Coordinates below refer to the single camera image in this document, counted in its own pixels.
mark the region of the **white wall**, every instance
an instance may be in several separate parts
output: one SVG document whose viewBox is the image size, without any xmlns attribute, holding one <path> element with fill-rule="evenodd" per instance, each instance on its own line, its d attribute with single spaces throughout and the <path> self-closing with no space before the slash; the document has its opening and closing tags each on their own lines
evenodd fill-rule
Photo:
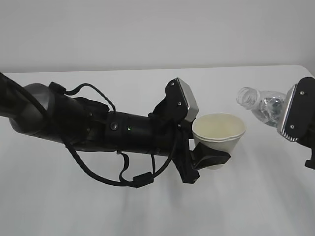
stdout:
<svg viewBox="0 0 315 236">
<path fill-rule="evenodd" d="M 2 72 L 315 65 L 313 0 L 2 0 Z"/>
</svg>

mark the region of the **black cable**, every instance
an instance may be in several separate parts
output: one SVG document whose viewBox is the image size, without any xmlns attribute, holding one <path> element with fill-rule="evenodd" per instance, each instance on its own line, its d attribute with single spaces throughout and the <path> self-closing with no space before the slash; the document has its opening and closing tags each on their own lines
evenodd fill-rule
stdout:
<svg viewBox="0 0 315 236">
<path fill-rule="evenodd" d="M 78 155 L 78 153 L 76 152 L 76 150 L 74 149 L 74 147 L 72 146 L 72 144 L 68 141 L 68 139 L 66 138 L 66 136 L 63 134 L 63 132 L 61 132 L 59 126 L 50 118 L 48 112 L 46 111 L 46 109 L 38 102 L 38 100 L 36 98 L 34 98 L 25 88 L 23 88 L 22 86 L 20 86 L 18 83 L 16 83 L 15 81 L 11 80 L 10 78 L 6 77 L 8 79 L 8 83 L 12 86 L 15 87 L 15 89 L 21 94 L 23 95 L 29 102 L 31 102 L 37 109 L 38 111 L 54 126 L 56 132 L 58 133 L 58 135 L 60 136 L 62 142 L 64 143 L 65 147 L 69 150 L 69 152 L 71 153 L 71 155 L 73 156 L 74 160 L 78 163 L 78 165 L 81 167 L 81 169 L 91 178 L 96 179 L 97 181 L 100 181 L 102 183 L 106 183 L 112 186 L 126 186 L 126 183 L 121 183 L 118 181 L 113 181 L 110 179 L 106 179 L 103 178 L 97 174 L 95 174 L 94 172 L 92 172 L 83 162 L 83 160 L 80 158 L 80 156 Z"/>
<path fill-rule="evenodd" d="M 69 95 L 69 96 L 75 95 L 75 94 L 77 94 L 77 93 L 81 90 L 81 88 L 83 88 L 84 86 L 88 86 L 88 87 L 93 88 L 99 95 L 101 95 L 101 96 L 110 104 L 110 106 L 113 108 L 113 111 L 116 112 L 115 105 L 111 102 L 111 100 L 109 100 L 108 97 L 106 97 L 98 88 L 96 88 L 95 86 L 93 86 L 93 85 L 91 85 L 91 84 L 84 83 L 84 84 L 81 84 L 81 85 L 79 85 L 78 87 L 76 87 L 74 90 L 66 91 L 66 92 L 64 92 L 64 93 L 65 93 L 65 95 Z"/>
<path fill-rule="evenodd" d="M 78 163 L 78 165 L 81 167 L 81 169 L 91 178 L 102 182 L 102 183 L 106 183 L 112 186 L 129 186 L 129 187 L 135 187 L 138 186 L 137 184 L 135 184 L 132 181 L 124 181 L 124 182 L 118 182 L 118 181 L 113 181 L 110 179 L 106 179 L 103 178 L 99 175 L 97 175 L 96 173 L 92 172 L 83 162 L 83 160 L 80 158 L 80 156 L 78 155 L 78 153 L 76 152 L 76 150 L 74 149 L 74 147 L 72 146 L 72 144 L 68 141 L 67 137 L 64 135 L 64 133 L 61 131 L 61 129 L 59 128 L 58 124 L 54 122 L 54 120 L 49 116 L 48 112 L 46 111 L 46 109 L 39 103 L 39 101 L 33 97 L 33 95 L 31 95 L 25 88 L 23 88 L 22 86 L 20 86 L 18 83 L 16 83 L 15 81 L 13 81 L 12 79 L 6 77 L 5 75 L 3 75 L 7 80 L 8 83 L 10 85 L 12 85 L 13 87 L 15 87 L 15 89 L 22 95 L 24 96 L 30 103 L 32 103 L 36 109 L 49 121 L 49 123 L 51 123 L 57 134 L 60 136 L 60 139 L 62 140 L 62 142 L 64 143 L 65 147 L 68 149 L 68 151 L 70 152 L 70 154 L 73 156 L 74 160 Z M 95 89 L 102 97 L 104 97 L 106 99 L 106 101 L 108 101 L 108 103 L 112 106 L 113 110 L 116 111 L 114 104 L 101 92 L 99 91 L 97 88 L 95 88 L 93 85 L 90 84 L 81 84 L 80 86 L 78 86 L 77 88 L 75 88 L 72 91 L 66 92 L 67 95 L 70 94 L 76 94 L 83 86 L 89 86 L 93 89 Z M 177 134 L 178 134 L 178 129 L 175 127 L 175 137 L 174 137 L 174 144 L 173 144 L 173 148 L 172 151 L 169 155 L 169 157 L 167 158 L 166 162 L 161 166 L 161 168 L 155 172 L 155 161 L 153 158 L 153 166 L 154 166 L 154 172 L 152 175 L 152 178 L 157 177 L 158 175 L 160 175 L 165 169 L 166 167 L 169 165 L 169 163 L 171 162 L 171 160 L 173 159 L 174 155 L 175 155 L 175 151 L 176 151 L 176 147 L 177 147 L 177 143 L 178 143 L 178 138 L 177 138 Z"/>
<path fill-rule="evenodd" d="M 153 178 L 160 175 L 166 169 L 166 167 L 169 165 L 169 163 L 173 160 L 173 158 L 175 156 L 176 148 L 177 148 L 177 143 L 178 143 L 178 128 L 177 128 L 177 126 L 175 126 L 174 143 L 173 143 L 173 148 L 171 150 L 171 153 L 168 156 L 165 163 L 161 166 L 161 168 L 159 168 L 159 170 L 152 175 Z"/>
<path fill-rule="evenodd" d="M 151 154 L 151 159 L 152 159 L 152 174 L 154 174 L 156 172 L 156 160 L 153 154 Z"/>
</svg>

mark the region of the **bottle neck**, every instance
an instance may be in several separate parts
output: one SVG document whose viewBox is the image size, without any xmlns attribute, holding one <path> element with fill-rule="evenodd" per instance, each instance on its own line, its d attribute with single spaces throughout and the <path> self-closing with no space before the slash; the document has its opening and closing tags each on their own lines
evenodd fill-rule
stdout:
<svg viewBox="0 0 315 236">
<path fill-rule="evenodd" d="M 238 94 L 236 101 L 247 110 L 253 110 L 259 104 L 260 92 L 256 89 L 244 87 Z"/>
</svg>

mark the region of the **white paper cup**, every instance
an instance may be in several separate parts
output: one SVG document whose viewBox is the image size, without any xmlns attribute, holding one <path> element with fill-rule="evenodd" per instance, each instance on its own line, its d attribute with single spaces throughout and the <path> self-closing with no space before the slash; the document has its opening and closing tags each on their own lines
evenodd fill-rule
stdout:
<svg viewBox="0 0 315 236">
<path fill-rule="evenodd" d="M 195 144 L 202 143 L 210 148 L 231 154 L 240 138 L 244 135 L 244 122 L 231 114 L 209 114 L 196 119 L 192 124 Z M 208 167 L 218 169 L 223 165 Z"/>
</svg>

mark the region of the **cup rim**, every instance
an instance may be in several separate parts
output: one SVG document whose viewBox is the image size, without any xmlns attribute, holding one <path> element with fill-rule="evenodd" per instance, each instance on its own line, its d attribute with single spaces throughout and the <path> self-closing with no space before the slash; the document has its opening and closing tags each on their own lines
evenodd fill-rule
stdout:
<svg viewBox="0 0 315 236">
<path fill-rule="evenodd" d="M 243 126 L 244 126 L 244 131 L 241 132 L 241 133 L 239 133 L 239 134 L 237 134 L 237 135 L 232 135 L 232 136 L 229 136 L 229 137 L 226 137 L 226 138 L 207 138 L 207 137 L 204 137 L 204 136 L 201 136 L 201 135 L 195 133 L 195 131 L 194 131 L 194 124 L 195 124 L 195 122 L 196 122 L 198 119 L 200 119 L 200 118 L 202 118 L 202 117 L 205 117 L 205 116 L 218 115 L 218 114 L 230 115 L 230 116 L 233 116 L 233 117 L 237 118 L 238 120 L 240 120 L 240 121 L 242 122 L 242 124 L 243 124 Z M 206 114 L 206 115 L 203 115 L 203 116 L 201 116 L 201 117 L 198 117 L 197 119 L 195 119 L 195 120 L 193 121 L 191 129 L 192 129 L 193 135 L 195 135 L 197 138 L 199 138 L 199 139 L 201 139 L 201 140 L 204 140 L 204 141 L 211 141 L 211 142 L 215 142 L 215 143 L 220 143 L 220 142 L 223 142 L 223 141 L 232 141 L 232 140 L 241 138 L 241 137 L 244 135 L 244 133 L 246 132 L 247 127 L 246 127 L 246 125 L 245 125 L 245 122 L 244 122 L 241 118 L 239 118 L 239 117 L 237 117 L 237 116 L 235 116 L 235 115 L 233 115 L 233 114 L 230 114 L 230 113 L 220 112 L 220 113 L 210 113 L 210 114 Z"/>
</svg>

